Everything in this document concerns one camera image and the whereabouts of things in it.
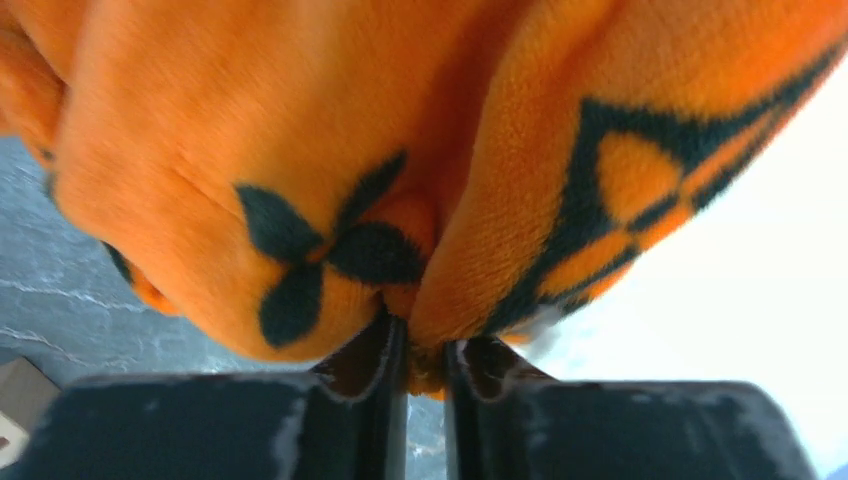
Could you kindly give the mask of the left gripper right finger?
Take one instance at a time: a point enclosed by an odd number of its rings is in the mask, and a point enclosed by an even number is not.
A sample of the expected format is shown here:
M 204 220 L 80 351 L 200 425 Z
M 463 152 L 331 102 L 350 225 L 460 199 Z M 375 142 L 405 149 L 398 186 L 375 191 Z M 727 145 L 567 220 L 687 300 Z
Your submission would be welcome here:
M 732 381 L 560 381 L 491 337 L 444 350 L 452 479 L 812 479 L 784 412 Z

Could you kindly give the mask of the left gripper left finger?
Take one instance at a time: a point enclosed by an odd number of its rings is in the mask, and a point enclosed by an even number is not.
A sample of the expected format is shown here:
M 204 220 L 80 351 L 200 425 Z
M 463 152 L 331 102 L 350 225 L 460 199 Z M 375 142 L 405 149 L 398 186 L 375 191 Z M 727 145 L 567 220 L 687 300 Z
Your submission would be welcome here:
M 406 329 L 385 313 L 302 371 L 90 377 L 9 479 L 399 479 Z

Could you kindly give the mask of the orange patterned pillowcase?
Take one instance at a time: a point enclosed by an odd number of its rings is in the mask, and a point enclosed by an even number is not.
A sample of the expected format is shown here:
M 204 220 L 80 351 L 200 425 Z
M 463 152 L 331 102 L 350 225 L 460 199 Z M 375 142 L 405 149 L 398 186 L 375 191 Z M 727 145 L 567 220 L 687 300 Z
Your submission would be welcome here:
M 843 1 L 5 1 L 1 132 L 145 304 L 251 359 L 528 340 L 706 208 Z

